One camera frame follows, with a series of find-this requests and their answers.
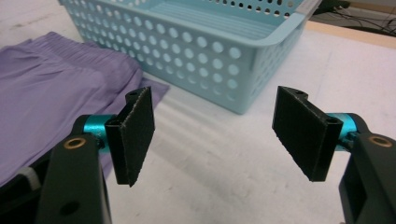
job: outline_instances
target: circular hole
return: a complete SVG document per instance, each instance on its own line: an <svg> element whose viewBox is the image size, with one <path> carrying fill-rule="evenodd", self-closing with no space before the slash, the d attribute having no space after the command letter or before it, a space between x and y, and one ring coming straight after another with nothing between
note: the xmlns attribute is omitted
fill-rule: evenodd
<svg viewBox="0 0 396 224"><path fill-rule="evenodd" d="M223 80L222 75L220 75L219 73L215 73L215 74L213 75L213 80L214 80L215 82L217 82L217 83L220 83L220 82Z"/></svg>
<svg viewBox="0 0 396 224"><path fill-rule="evenodd" d="M175 54L179 54L179 53L181 52L181 49L180 49L180 47L179 47L177 44L173 44L173 45L172 45L172 51L173 51Z"/></svg>
<svg viewBox="0 0 396 224"><path fill-rule="evenodd" d="M147 47L146 45L143 46L143 52L145 52L146 54L149 54L149 47Z"/></svg>
<svg viewBox="0 0 396 224"><path fill-rule="evenodd" d="M154 49L152 51L152 55L154 55L155 58L160 58L161 57L161 53L157 49Z"/></svg>
<svg viewBox="0 0 396 224"><path fill-rule="evenodd" d="M194 52L192 49L185 49L184 54L186 55L187 58L191 59L194 57Z"/></svg>
<svg viewBox="0 0 396 224"><path fill-rule="evenodd" d="M202 80L201 81L201 88L205 89L205 90L209 89L209 82L206 81L206 80Z"/></svg>
<svg viewBox="0 0 396 224"><path fill-rule="evenodd" d="M151 36L148 38L148 42L149 42L151 45L157 45L157 39L156 39L153 35L151 35Z"/></svg>
<svg viewBox="0 0 396 224"><path fill-rule="evenodd" d="M64 206L62 206L59 213L61 214L61 216L67 217L77 212L78 209L79 209L79 202L73 201L70 203L66 203Z"/></svg>
<svg viewBox="0 0 396 224"><path fill-rule="evenodd" d="M195 65L193 63L187 63L187 70L190 72L195 71Z"/></svg>
<svg viewBox="0 0 396 224"><path fill-rule="evenodd" d="M184 75L184 73L181 72L181 71L177 71L177 72L176 72L176 75L177 75L178 78L184 78L184 77L186 76L186 75Z"/></svg>
<svg viewBox="0 0 396 224"><path fill-rule="evenodd" d="M125 26L123 26L123 25L120 26L120 31L121 31L121 33L124 34L124 35L127 33L127 31L126 31L126 29L125 29Z"/></svg>
<svg viewBox="0 0 396 224"><path fill-rule="evenodd" d="M133 37L133 38L135 38L136 37L136 31L134 30L134 29L129 29L129 35L131 36L131 37Z"/></svg>
<svg viewBox="0 0 396 224"><path fill-rule="evenodd" d="M201 75L201 77L207 77L207 76L209 76L209 72L208 72L207 69L205 69L205 68L200 68L200 69L199 69L199 74Z"/></svg>
<svg viewBox="0 0 396 224"><path fill-rule="evenodd" d="M140 18L134 17L134 24L136 24L137 26L141 26L142 25L142 21L140 20Z"/></svg>
<svg viewBox="0 0 396 224"><path fill-rule="evenodd" d="M171 66L166 66L166 72L168 73L168 74L173 74L174 73L174 70L173 70L173 68L171 67Z"/></svg>
<svg viewBox="0 0 396 224"><path fill-rule="evenodd" d="M181 67L181 66L183 66L183 62L181 61L181 59L175 58L175 65L177 67Z"/></svg>
<svg viewBox="0 0 396 224"><path fill-rule="evenodd" d="M157 31L158 31L158 33L163 35L163 34L165 34L165 27L163 27L162 24L157 24Z"/></svg>
<svg viewBox="0 0 396 224"><path fill-rule="evenodd" d="M223 67L223 62L220 59L213 60L213 67L216 69L221 69Z"/></svg>
<svg viewBox="0 0 396 224"><path fill-rule="evenodd" d="M199 37L197 38L197 43L198 43L198 46L201 47L201 48L205 48L205 47L207 46L207 41L206 41L206 39L205 39L204 37L202 37L202 36L199 36Z"/></svg>
<svg viewBox="0 0 396 224"><path fill-rule="evenodd" d="M131 41L130 41L129 39L127 39L127 38L124 39L124 43L125 43L125 45L128 46L128 47L131 47L131 46L132 46Z"/></svg>
<svg viewBox="0 0 396 224"><path fill-rule="evenodd" d="M222 53L224 51L224 47L222 46L222 44L220 44L220 42L215 42L213 43L213 50L216 53Z"/></svg>
<svg viewBox="0 0 396 224"><path fill-rule="evenodd" d="M156 62L156 63L155 63L155 66L156 66L158 69L163 70L163 65L162 65L160 62Z"/></svg>
<svg viewBox="0 0 396 224"><path fill-rule="evenodd" d="M189 76L188 80L189 80L189 82L190 82L191 84L197 83L197 79L196 79L196 77L193 76L193 75Z"/></svg>
<svg viewBox="0 0 396 224"><path fill-rule="evenodd" d="M170 56L168 53L165 53L165 54L163 55L163 59L164 59L167 63L170 63L170 62L172 61L172 58L171 58L171 56Z"/></svg>
<svg viewBox="0 0 396 224"><path fill-rule="evenodd" d="M144 33L142 33L142 32L139 32L139 39L141 41L146 41L146 35Z"/></svg>
<svg viewBox="0 0 396 224"><path fill-rule="evenodd" d="M230 48L230 56L234 59L240 58L242 55L241 50L238 48Z"/></svg>
<svg viewBox="0 0 396 224"><path fill-rule="evenodd" d="M379 145L381 147L392 147L393 145L388 139L381 136L370 136L369 140L372 143Z"/></svg>
<svg viewBox="0 0 396 224"><path fill-rule="evenodd" d="M139 45L139 43L134 42L134 48L135 48L136 50L140 50L140 45Z"/></svg>
<svg viewBox="0 0 396 224"><path fill-rule="evenodd" d="M186 41L187 43L190 43L192 41L192 36L190 33L184 32L183 35L183 40Z"/></svg>
<svg viewBox="0 0 396 224"><path fill-rule="evenodd" d="M160 45L161 45L161 47L163 49L168 49L169 48L168 42L166 42L166 40L161 40L160 41Z"/></svg>
<svg viewBox="0 0 396 224"><path fill-rule="evenodd" d="M198 54L198 61L200 63L207 63L208 61L207 56L203 53Z"/></svg>
<svg viewBox="0 0 396 224"><path fill-rule="evenodd" d="M178 37L178 32L177 32L177 29L175 29L175 28L170 28L169 29L169 35L170 36L172 36L173 38L177 38Z"/></svg>
<svg viewBox="0 0 396 224"><path fill-rule="evenodd" d="M151 21L145 21L145 25L146 28L148 28L149 30L152 30L154 28Z"/></svg>
<svg viewBox="0 0 396 224"><path fill-rule="evenodd" d="M232 75L232 76L236 76L239 74L239 67L236 66L235 64L230 64L228 66L228 72Z"/></svg>

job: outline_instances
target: purple fabric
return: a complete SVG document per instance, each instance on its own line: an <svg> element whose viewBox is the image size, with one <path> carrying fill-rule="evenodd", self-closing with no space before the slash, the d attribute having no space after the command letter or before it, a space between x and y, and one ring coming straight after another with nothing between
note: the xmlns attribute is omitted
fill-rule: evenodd
<svg viewBox="0 0 396 224"><path fill-rule="evenodd" d="M129 56L55 33L0 49L0 186L64 139L83 114L117 114L128 91L168 86L142 78ZM109 155L101 155L105 175Z"/></svg>

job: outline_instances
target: plastic basket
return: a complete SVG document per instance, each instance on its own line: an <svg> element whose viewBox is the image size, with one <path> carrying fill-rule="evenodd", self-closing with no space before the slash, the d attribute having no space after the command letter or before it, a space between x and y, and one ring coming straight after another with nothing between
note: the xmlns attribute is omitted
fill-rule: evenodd
<svg viewBox="0 0 396 224"><path fill-rule="evenodd" d="M61 0L85 41L245 113L318 6L312 0Z"/></svg>

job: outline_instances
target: basket hole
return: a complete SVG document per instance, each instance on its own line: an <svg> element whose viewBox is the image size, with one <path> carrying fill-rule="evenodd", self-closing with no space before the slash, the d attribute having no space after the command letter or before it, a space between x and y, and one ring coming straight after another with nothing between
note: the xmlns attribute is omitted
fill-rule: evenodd
<svg viewBox="0 0 396 224"><path fill-rule="evenodd" d="M213 60L213 67L216 69L221 69L223 67L223 62L220 59Z"/></svg>
<svg viewBox="0 0 396 224"><path fill-rule="evenodd" d="M155 63L155 66L156 66L158 69L163 70L163 65L162 65L160 62L156 62L156 63Z"/></svg>
<svg viewBox="0 0 396 224"><path fill-rule="evenodd" d="M143 52L145 52L146 54L149 54L149 47L147 47L146 45L143 46Z"/></svg>
<svg viewBox="0 0 396 224"><path fill-rule="evenodd" d="M215 73L215 74L213 75L213 80L214 80L216 83L220 83L220 82L223 80L223 77L222 77L222 75L220 75L219 73Z"/></svg>
<svg viewBox="0 0 396 224"><path fill-rule="evenodd" d="M172 61L172 58L168 53L165 53L163 55L163 60L166 61L167 63L170 63Z"/></svg>
<svg viewBox="0 0 396 224"><path fill-rule="evenodd" d="M134 29L129 29L129 35L131 36L131 37L133 37L133 38L135 38L136 37L136 31L134 30Z"/></svg>
<svg viewBox="0 0 396 224"><path fill-rule="evenodd" d="M200 68L200 69L199 69L199 74L201 75L201 77L207 77L207 76L209 76L209 72L208 72L207 69L205 69L205 68Z"/></svg>
<svg viewBox="0 0 396 224"><path fill-rule="evenodd" d="M131 46L132 46L132 43L131 43L131 41L130 41L128 38L125 38L125 39L124 39L124 43L125 43L125 45L128 46L128 47L131 47Z"/></svg>
<svg viewBox="0 0 396 224"><path fill-rule="evenodd" d="M230 66L228 66L228 72L232 75L232 76L236 76L239 74L239 67L236 66L235 64L230 64Z"/></svg>
<svg viewBox="0 0 396 224"><path fill-rule="evenodd" d="M192 49L185 49L184 54L186 55L187 58L191 59L194 57L194 52Z"/></svg>
<svg viewBox="0 0 396 224"><path fill-rule="evenodd" d="M141 41L146 41L146 35L144 33L142 33L142 32L139 32L139 39Z"/></svg>
<svg viewBox="0 0 396 224"><path fill-rule="evenodd" d="M166 40L161 40L160 41L160 45L161 45L161 47L163 49L168 49L169 48L168 42L166 42Z"/></svg>
<svg viewBox="0 0 396 224"><path fill-rule="evenodd" d="M234 59L240 58L242 55L241 50L238 48L230 48L230 56Z"/></svg>
<svg viewBox="0 0 396 224"><path fill-rule="evenodd" d="M126 32L127 32L126 29L125 29L125 26L123 26L123 25L120 26L120 31L121 31L121 33L124 34L124 35L125 35Z"/></svg>
<svg viewBox="0 0 396 224"><path fill-rule="evenodd" d="M222 89L221 86L215 86L215 87L213 88L213 92L214 92L216 95L222 95L223 89Z"/></svg>
<svg viewBox="0 0 396 224"><path fill-rule="evenodd" d="M123 18L124 18L124 20L125 20L126 22L131 22L131 21L132 21L132 18L131 18L128 14L124 14L124 15L123 15Z"/></svg>
<svg viewBox="0 0 396 224"><path fill-rule="evenodd" d="M190 43L192 41L192 36L188 32L183 33L183 40L186 41L187 43Z"/></svg>
<svg viewBox="0 0 396 224"><path fill-rule="evenodd" d="M156 39L153 35L151 35L151 36L148 38L148 42L149 42L151 45L157 45L157 39Z"/></svg>
<svg viewBox="0 0 396 224"><path fill-rule="evenodd" d="M173 51L175 54L179 54L179 53L181 52L180 46L177 45L177 44L173 44L173 45L172 45L172 51Z"/></svg>
<svg viewBox="0 0 396 224"><path fill-rule="evenodd" d="M181 67L181 66L183 66L183 62L181 61L181 59L175 58L175 65L177 67Z"/></svg>
<svg viewBox="0 0 396 224"><path fill-rule="evenodd" d="M142 21L140 20L140 18L135 17L134 18L134 24L136 24L137 26L141 26L142 25Z"/></svg>
<svg viewBox="0 0 396 224"><path fill-rule="evenodd" d="M228 86L230 89L234 90L234 89L236 89L236 88L238 87L238 82L235 81L234 79L230 79L230 80L228 80L228 82L227 82L227 86Z"/></svg>
<svg viewBox="0 0 396 224"><path fill-rule="evenodd" d="M208 61L207 56L203 53L198 54L198 61L200 63L207 63Z"/></svg>
<svg viewBox="0 0 396 224"><path fill-rule="evenodd" d="M146 59L146 63L147 63L148 65L150 65L150 66L154 65L154 61L152 61L152 59L150 59L150 58L147 58L147 59Z"/></svg>
<svg viewBox="0 0 396 224"><path fill-rule="evenodd" d="M170 28L169 29L169 35L170 36L172 36L173 38L177 38L178 37L178 32L177 32L177 29L175 29L175 28Z"/></svg>
<svg viewBox="0 0 396 224"><path fill-rule="evenodd" d="M175 72L171 66L166 66L165 70L170 75L174 74L174 72Z"/></svg>
<svg viewBox="0 0 396 224"><path fill-rule="evenodd" d="M190 72L195 71L195 65L193 63L187 63L187 70Z"/></svg>
<svg viewBox="0 0 396 224"><path fill-rule="evenodd" d="M206 80L202 80L201 81L201 88L204 89L204 90L209 89L209 82L206 81Z"/></svg>
<svg viewBox="0 0 396 224"><path fill-rule="evenodd" d="M157 49L154 49L152 51L152 55L154 55L155 58L160 58L161 57L161 53Z"/></svg>
<svg viewBox="0 0 396 224"><path fill-rule="evenodd" d="M157 31L158 31L158 33L163 35L163 34L165 34L165 27L163 27L162 24L157 24Z"/></svg>
<svg viewBox="0 0 396 224"><path fill-rule="evenodd" d="M140 45L139 45L139 43L134 42L134 48L135 48L136 50L140 50Z"/></svg>
<svg viewBox="0 0 396 224"><path fill-rule="evenodd" d="M205 47L207 46L207 41L206 41L206 39L205 39L204 37L202 37L202 36L199 36L199 37L197 38L197 43L198 43L198 46L201 47L201 48L205 48Z"/></svg>
<svg viewBox="0 0 396 224"><path fill-rule="evenodd" d="M224 51L224 47L222 46L222 44L220 44L220 42L215 42L213 43L213 50L216 53L222 53Z"/></svg>
<svg viewBox="0 0 396 224"><path fill-rule="evenodd" d="M180 79L186 77L186 75L184 75L184 73L181 72L181 71L177 71L177 72L176 72L176 75L177 75L177 77L180 78Z"/></svg>
<svg viewBox="0 0 396 224"><path fill-rule="evenodd" d="M193 76L193 75L189 76L188 80L189 80L189 82L190 82L191 84L197 83L197 79L196 79L196 77Z"/></svg>
<svg viewBox="0 0 396 224"><path fill-rule="evenodd" d="M145 21L145 25L146 28L148 28L149 30L152 30L154 28L151 21Z"/></svg>
<svg viewBox="0 0 396 224"><path fill-rule="evenodd" d="M129 54L129 56L131 56L131 57L133 57L133 58L135 57L134 52L131 51L131 50L128 51L128 54Z"/></svg>

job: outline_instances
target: white table surface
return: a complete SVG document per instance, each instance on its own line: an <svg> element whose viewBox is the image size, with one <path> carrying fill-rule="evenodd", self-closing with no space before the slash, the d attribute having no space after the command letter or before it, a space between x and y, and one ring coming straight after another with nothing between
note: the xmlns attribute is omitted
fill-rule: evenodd
<svg viewBox="0 0 396 224"><path fill-rule="evenodd" d="M0 1L0 48L49 31L81 41L55 0ZM396 49L305 30L243 116L172 86L137 183L107 180L114 223L343 222L349 155L336 152L326 182L309 182L271 128L276 88L305 91L323 111L357 113L396 138L395 61Z"/></svg>

